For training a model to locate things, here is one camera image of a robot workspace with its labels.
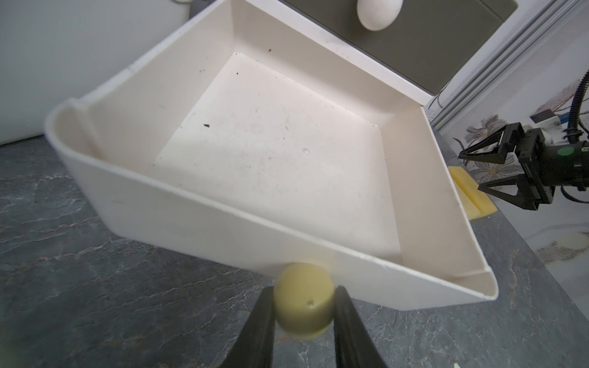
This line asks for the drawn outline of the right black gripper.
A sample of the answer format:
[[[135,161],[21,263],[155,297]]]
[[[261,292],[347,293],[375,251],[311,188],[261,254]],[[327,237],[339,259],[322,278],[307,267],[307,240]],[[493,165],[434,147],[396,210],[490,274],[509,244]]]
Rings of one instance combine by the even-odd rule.
[[[569,201],[587,204],[565,189],[588,190],[588,142],[549,146],[541,130],[524,132],[520,123],[508,124],[481,142],[466,148],[459,159],[481,163],[504,164],[509,153],[515,154],[524,173],[479,184],[478,190],[520,209],[537,210],[551,204],[555,190]]]

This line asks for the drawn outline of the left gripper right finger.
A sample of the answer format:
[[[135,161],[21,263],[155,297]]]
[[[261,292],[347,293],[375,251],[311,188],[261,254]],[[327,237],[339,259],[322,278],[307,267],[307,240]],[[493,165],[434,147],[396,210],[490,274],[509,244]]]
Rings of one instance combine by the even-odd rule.
[[[334,293],[334,343],[337,368],[387,367],[344,286]]]

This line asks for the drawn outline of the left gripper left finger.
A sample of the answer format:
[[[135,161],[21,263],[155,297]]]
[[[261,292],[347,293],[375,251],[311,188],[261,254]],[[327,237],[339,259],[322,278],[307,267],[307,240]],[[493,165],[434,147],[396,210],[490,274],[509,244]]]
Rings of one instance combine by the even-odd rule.
[[[267,287],[220,367],[272,367],[274,338],[274,288]]]

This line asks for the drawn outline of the yellow green-backed sponge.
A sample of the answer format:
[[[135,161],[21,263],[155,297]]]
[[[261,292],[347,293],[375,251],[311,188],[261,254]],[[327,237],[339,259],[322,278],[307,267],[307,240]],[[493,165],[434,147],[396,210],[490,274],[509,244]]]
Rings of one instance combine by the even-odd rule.
[[[472,221],[496,213],[489,196],[478,190],[479,184],[462,167],[448,167],[467,218]]]

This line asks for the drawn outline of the green three-drawer cabinet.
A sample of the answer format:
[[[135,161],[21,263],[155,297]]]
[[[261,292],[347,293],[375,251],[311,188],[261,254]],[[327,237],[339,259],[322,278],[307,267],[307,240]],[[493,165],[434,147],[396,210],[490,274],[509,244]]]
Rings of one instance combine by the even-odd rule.
[[[429,93],[280,1],[216,1],[45,135],[118,236],[398,311],[497,299]]]

